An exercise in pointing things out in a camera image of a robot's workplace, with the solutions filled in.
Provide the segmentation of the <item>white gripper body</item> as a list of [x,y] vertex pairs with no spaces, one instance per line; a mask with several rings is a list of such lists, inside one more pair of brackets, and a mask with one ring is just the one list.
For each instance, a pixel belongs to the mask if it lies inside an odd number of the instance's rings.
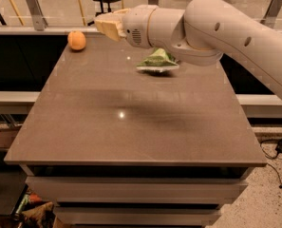
[[132,8],[122,18],[126,41],[136,48],[150,48],[148,39],[149,20],[158,8],[156,5],[139,5]]

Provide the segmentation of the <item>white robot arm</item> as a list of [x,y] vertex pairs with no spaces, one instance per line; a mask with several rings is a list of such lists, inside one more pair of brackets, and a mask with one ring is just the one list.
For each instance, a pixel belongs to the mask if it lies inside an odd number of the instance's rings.
[[192,0],[186,9],[139,5],[97,16],[97,30],[136,48],[162,48],[196,66],[226,54],[282,100],[282,33],[222,0]]

